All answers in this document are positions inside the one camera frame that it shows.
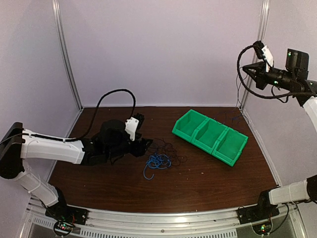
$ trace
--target green storage bin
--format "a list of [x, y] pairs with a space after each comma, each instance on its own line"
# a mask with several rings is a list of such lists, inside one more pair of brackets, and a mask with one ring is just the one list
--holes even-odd
[[219, 137], [226, 133], [228, 127], [213, 119], [208, 119], [198, 129], [192, 143], [211, 154]]
[[233, 166], [248, 137], [194, 110], [177, 120], [173, 134]]
[[218, 140], [212, 155], [233, 166], [247, 142], [247, 136], [228, 127], [228, 131]]
[[197, 111], [189, 110], [184, 116], [177, 120], [172, 133], [188, 142], [192, 142], [195, 130], [207, 119], [207, 116]]

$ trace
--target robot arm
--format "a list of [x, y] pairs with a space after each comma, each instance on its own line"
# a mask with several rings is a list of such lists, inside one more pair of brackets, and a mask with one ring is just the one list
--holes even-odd
[[[264, 90], [270, 84], [288, 90], [288, 94], [264, 96], [248, 88], [240, 73], [240, 59], [247, 49], [255, 49], [261, 62], [245, 65], [243, 71], [256, 83], [258, 89]], [[298, 103], [304, 108], [317, 131], [317, 82], [307, 80], [309, 55], [292, 49], [287, 50], [286, 70], [274, 68], [273, 56], [267, 46], [261, 41], [245, 48], [238, 57], [237, 70], [241, 84], [247, 91], [264, 99], [281, 97], [296, 97]], [[256, 206], [238, 209], [241, 224], [267, 219], [279, 214], [277, 206], [286, 203], [301, 203], [317, 200], [317, 175], [287, 186], [263, 191]]]
[[62, 191], [34, 174], [26, 159], [42, 158], [93, 166], [108, 160], [112, 162], [113, 158], [127, 153], [139, 157], [152, 143], [152, 140], [141, 138], [141, 134], [136, 132], [143, 120], [144, 116], [137, 114], [126, 123], [106, 121], [92, 138], [79, 140], [37, 134], [16, 122], [0, 143], [0, 176], [20, 183], [38, 197], [47, 209], [46, 215], [58, 221], [72, 221], [72, 216], [77, 217], [79, 213], [76, 222], [84, 223], [82, 217], [86, 217], [87, 211], [83, 213], [80, 209], [67, 206]]

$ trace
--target black wire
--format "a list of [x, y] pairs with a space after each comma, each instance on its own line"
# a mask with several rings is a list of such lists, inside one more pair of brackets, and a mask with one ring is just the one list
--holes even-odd
[[276, 98], [284, 98], [284, 97], [289, 97], [289, 96], [317, 96], [316, 93], [305, 93], [305, 92], [297, 92], [297, 93], [286, 93], [286, 94], [280, 94], [280, 95], [275, 95], [275, 96], [264, 96], [261, 94], [258, 94], [254, 91], [252, 91], [250, 88], [248, 88], [248, 86], [244, 83], [241, 72], [240, 72], [240, 61], [241, 61], [241, 57], [242, 55], [249, 49], [251, 48], [258, 48], [257, 46], [251, 45], [251, 46], [247, 46], [246, 48], [244, 48], [239, 56], [238, 56], [238, 60], [237, 60], [237, 71], [238, 71], [238, 75], [239, 75], [239, 79], [243, 85], [243, 87], [251, 94], [259, 97], [259, 98], [263, 98], [263, 99], [276, 99]]
[[187, 156], [178, 155], [177, 150], [174, 148], [172, 143], [165, 142], [164, 139], [155, 138], [152, 145], [148, 148], [146, 156], [154, 154], [165, 154], [171, 161], [171, 167], [180, 166], [182, 163], [187, 161]]
[[270, 232], [270, 234], [276, 232], [283, 224], [284, 222], [286, 221], [287, 217], [288, 217], [288, 214], [289, 214], [289, 206], [287, 204], [285, 204], [285, 206], [287, 207], [287, 213], [286, 213], [286, 216], [284, 217], [283, 221], [281, 222], [281, 224], [279, 224], [279, 226], [272, 232]]
[[0, 145], [3, 144], [3, 143], [5, 143], [6, 141], [8, 141], [8, 140], [10, 140], [10, 139], [12, 139], [12, 138], [14, 138], [14, 137], [16, 137], [16, 136], [21, 136], [21, 135], [28, 135], [28, 134], [26, 134], [26, 133], [20, 133], [20, 134], [16, 134], [16, 135], [10, 136], [10, 137], [6, 138], [5, 140], [1, 141], [1, 142], [0, 142]]
[[[274, 87], [275, 87], [274, 85], [271, 87], [271, 94], [272, 94], [273, 96], [275, 96], [274, 91], [273, 91], [273, 88], [274, 88]], [[287, 103], [287, 102], [288, 102], [288, 96], [286, 97], [285, 101], [283, 101], [283, 100], [280, 99], [280, 98], [277, 98], [277, 100], [279, 100], [279, 101], [282, 102], [282, 103]]]
[[65, 223], [65, 224], [67, 224], [68, 226], [70, 226], [70, 227], [72, 227], [72, 228], [75, 227], [75, 225], [73, 225], [73, 224], [71, 225], [69, 222], [57, 218], [55, 215], [53, 215], [53, 214], [51, 213], [51, 211], [49, 210], [49, 208], [44, 204], [44, 202], [43, 202], [42, 200], [40, 200], [40, 202], [41, 202], [42, 206], [45, 208], [45, 210], [46, 210], [55, 220], [57, 220], [57, 221], [60, 222], [60, 223]]
[[234, 117], [234, 118], [232, 118], [232, 120], [236, 120], [238, 117], [242, 117], [241, 120], [238, 120], [237, 125], [239, 125], [239, 122], [244, 121], [243, 119], [245, 119], [247, 125], [249, 125], [249, 119], [243, 115], [243, 110], [244, 110], [244, 108], [242, 107], [242, 102], [241, 102], [240, 99], [239, 99], [239, 91], [240, 91], [241, 84], [242, 84], [242, 82], [240, 82], [239, 87], [237, 87], [237, 89], [238, 89], [237, 101], [240, 103], [239, 109], [240, 109], [240, 113], [241, 113], [241, 114], [238, 115], [238, 116], [236, 116], [236, 117]]
[[236, 106], [235, 107], [237, 107], [238, 106], [238, 103], [240, 104], [240, 106], [242, 105], [242, 102], [240, 101], [240, 99], [239, 99], [239, 91], [240, 91], [240, 87], [241, 87], [241, 82], [240, 82], [240, 84], [239, 84], [239, 86], [238, 86], [238, 74], [237, 74], [237, 77], [236, 77], [236, 87], [237, 87], [237, 103], [236, 103]]
[[91, 119], [90, 125], [89, 125], [87, 131], [86, 131], [83, 135], [81, 135], [80, 137], [76, 137], [76, 138], [72, 138], [72, 139], [62, 139], [62, 138], [56, 138], [56, 137], [51, 137], [51, 136], [47, 136], [47, 135], [39, 135], [39, 134], [32, 134], [31, 136], [38, 137], [38, 138], [42, 138], [42, 139], [50, 139], [50, 140], [64, 141], [64, 142], [74, 142], [74, 141], [83, 139], [85, 136], [87, 136], [87, 135], [89, 134], [91, 128], [93, 127], [93, 124], [94, 124], [94, 121], [95, 121], [95, 118], [96, 118], [96, 114], [97, 114], [97, 111], [98, 111], [98, 109], [99, 109], [99, 106], [100, 106], [100, 103], [102, 102], [102, 100], [103, 100], [106, 96], [108, 96], [108, 95], [110, 95], [110, 94], [112, 94], [112, 93], [116, 93], [116, 92], [127, 92], [127, 93], [129, 93], [129, 94], [132, 96], [132, 99], [133, 99], [133, 107], [132, 107], [131, 116], [130, 116], [130, 118], [131, 118], [131, 117], [133, 116], [134, 109], [135, 109], [135, 105], [136, 105], [136, 99], [135, 99], [134, 94], [133, 94], [130, 90], [125, 89], [125, 88], [123, 88], [123, 89], [115, 89], [115, 90], [112, 90], [112, 91], [110, 91], [110, 92], [107, 92], [106, 94], [104, 94], [104, 95], [99, 99], [99, 101], [98, 101], [98, 103], [97, 103], [97, 106], [96, 106], [96, 109], [95, 109], [95, 112], [94, 112], [94, 115], [93, 115], [93, 117], [92, 117], [92, 119]]
[[53, 225], [53, 232], [54, 232], [55, 235], [57, 235], [58, 237], [66, 237], [66, 236], [68, 236], [68, 235], [73, 231], [73, 228], [71, 228], [71, 230], [67, 231], [67, 233], [56, 232], [55, 229], [56, 229], [56, 228], [59, 228], [58, 225], [57, 225], [58, 223], [61, 223], [61, 222], [60, 222], [60, 221], [57, 221], [57, 222], [55, 222], [54, 225]]

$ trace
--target white panel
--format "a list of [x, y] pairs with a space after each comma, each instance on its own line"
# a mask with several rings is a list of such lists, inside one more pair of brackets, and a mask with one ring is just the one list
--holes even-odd
[[[15, 121], [65, 136], [77, 110], [66, 78], [51, 1], [0, 2], [0, 137]], [[30, 160], [47, 178], [52, 161]], [[16, 236], [29, 195], [0, 179], [0, 237]]]
[[[128, 88], [138, 106], [236, 103], [236, 60], [256, 40], [261, 0], [61, 0], [84, 106]], [[102, 105], [132, 105], [120, 93]]]
[[[265, 37], [265, 44], [274, 55], [275, 67], [285, 69], [287, 48], [309, 53], [311, 80], [317, 80], [316, 9], [317, 2], [313, 0], [271, 1]], [[246, 108], [283, 185], [317, 174], [317, 134], [295, 99], [282, 104], [250, 95]], [[315, 204], [300, 207], [310, 238], [316, 237], [316, 210]]]

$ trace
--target brown wooden surface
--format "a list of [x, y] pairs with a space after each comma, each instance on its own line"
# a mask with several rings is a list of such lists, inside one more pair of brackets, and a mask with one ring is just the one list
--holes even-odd
[[[186, 155], [186, 163], [166, 170], [147, 170], [148, 156], [127, 155], [111, 166], [94, 167], [58, 162], [50, 183], [59, 187], [68, 204], [124, 212], [208, 211], [257, 202], [261, 191], [275, 187], [263, 154], [246, 122], [230, 118], [240, 112], [232, 108], [193, 108], [249, 136], [249, 141], [234, 167], [205, 153], [171, 133], [177, 119], [190, 108], [141, 107], [135, 112], [145, 115], [140, 130], [145, 138], [164, 138]], [[83, 134], [94, 109], [85, 109], [71, 136]], [[126, 120], [131, 108], [100, 108], [90, 136], [97, 133], [103, 121]]]

